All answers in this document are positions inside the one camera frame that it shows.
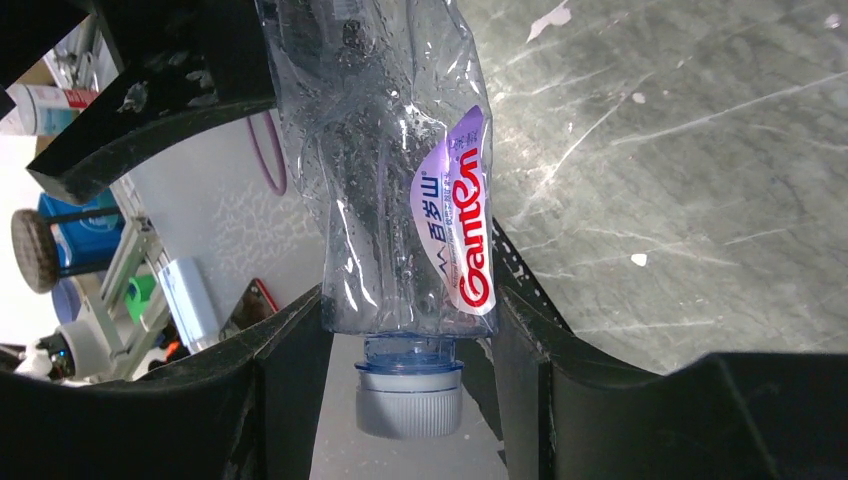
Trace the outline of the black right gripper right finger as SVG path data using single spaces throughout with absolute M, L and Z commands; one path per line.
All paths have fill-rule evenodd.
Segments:
M 843 354 L 712 353 L 666 376 L 498 292 L 492 352 L 513 479 L 843 479 Z

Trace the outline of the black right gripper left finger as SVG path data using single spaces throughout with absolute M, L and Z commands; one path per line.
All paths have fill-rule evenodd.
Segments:
M 333 337 L 313 288 L 142 378 L 1 377 L 5 479 L 306 479 Z

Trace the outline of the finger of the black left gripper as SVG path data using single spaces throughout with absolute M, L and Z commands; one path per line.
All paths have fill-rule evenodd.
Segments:
M 32 31 L 97 21 L 118 75 L 27 166 L 43 190 L 84 204 L 196 134 L 271 109 L 274 91 L 252 1 L 29 1 Z

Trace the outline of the white cap clear bottle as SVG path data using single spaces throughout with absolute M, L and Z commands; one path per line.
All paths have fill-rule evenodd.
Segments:
M 366 434 L 461 423 L 461 338 L 496 333 L 492 113 L 454 1 L 260 1 L 292 182 L 326 241 L 323 327 L 359 336 Z

